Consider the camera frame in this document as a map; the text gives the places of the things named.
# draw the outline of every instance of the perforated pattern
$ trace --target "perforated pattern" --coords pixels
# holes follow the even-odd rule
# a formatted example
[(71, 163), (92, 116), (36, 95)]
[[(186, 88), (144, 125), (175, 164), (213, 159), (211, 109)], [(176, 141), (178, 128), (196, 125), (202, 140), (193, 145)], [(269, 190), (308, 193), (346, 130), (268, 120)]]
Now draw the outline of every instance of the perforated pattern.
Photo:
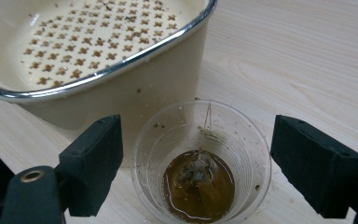
[(20, 56), (37, 85), (60, 86), (131, 56), (184, 26), (162, 1), (55, 4)]

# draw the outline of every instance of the clamp jaw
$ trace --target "clamp jaw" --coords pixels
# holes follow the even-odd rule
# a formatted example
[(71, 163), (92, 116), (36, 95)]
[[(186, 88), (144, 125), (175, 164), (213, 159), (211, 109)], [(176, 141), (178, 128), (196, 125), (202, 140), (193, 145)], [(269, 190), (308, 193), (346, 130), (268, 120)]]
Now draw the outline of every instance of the clamp jaw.
[(275, 119), (271, 157), (289, 182), (324, 218), (345, 218), (349, 207), (358, 224), (358, 153), (303, 120)]
[(60, 154), (56, 168), (37, 166), (9, 182), (1, 224), (62, 224), (96, 216), (123, 160), (120, 116), (94, 122)]

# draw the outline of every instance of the table surface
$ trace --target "table surface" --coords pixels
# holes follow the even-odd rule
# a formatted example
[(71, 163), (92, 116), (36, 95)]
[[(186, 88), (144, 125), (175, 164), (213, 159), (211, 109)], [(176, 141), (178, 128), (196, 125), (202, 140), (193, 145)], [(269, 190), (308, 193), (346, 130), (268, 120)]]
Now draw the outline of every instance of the table surface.
[[(358, 0), (221, 0), (208, 27), (198, 96), (239, 109), (270, 145), (275, 116), (303, 119), (358, 151)], [(0, 101), (0, 158), (15, 173), (55, 166), (70, 142)], [(317, 215), (273, 163), (268, 195), (244, 223), (352, 223)], [(97, 217), (68, 223), (158, 223), (120, 169)]]

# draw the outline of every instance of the brown liquid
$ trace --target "brown liquid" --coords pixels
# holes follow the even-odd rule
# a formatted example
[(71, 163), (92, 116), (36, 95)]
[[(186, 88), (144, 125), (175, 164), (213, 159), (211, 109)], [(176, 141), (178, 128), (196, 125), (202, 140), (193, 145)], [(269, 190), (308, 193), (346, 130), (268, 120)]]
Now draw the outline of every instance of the brown liquid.
[(170, 211), (190, 223), (211, 223), (225, 216), (234, 200), (234, 186), (223, 160), (203, 150), (176, 157), (163, 177)]

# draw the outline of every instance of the plastic cup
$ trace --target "plastic cup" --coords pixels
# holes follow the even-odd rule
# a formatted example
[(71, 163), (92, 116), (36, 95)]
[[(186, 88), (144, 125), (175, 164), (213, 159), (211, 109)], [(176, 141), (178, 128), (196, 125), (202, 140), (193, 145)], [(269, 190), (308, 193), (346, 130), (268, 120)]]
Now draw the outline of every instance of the plastic cup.
[(269, 188), (269, 148), (246, 116), (217, 102), (171, 105), (146, 123), (134, 145), (131, 174), (136, 193), (162, 222), (185, 223), (169, 211), (162, 178), (173, 159), (200, 147), (220, 157), (234, 177), (234, 201), (217, 223), (244, 221), (261, 204)]

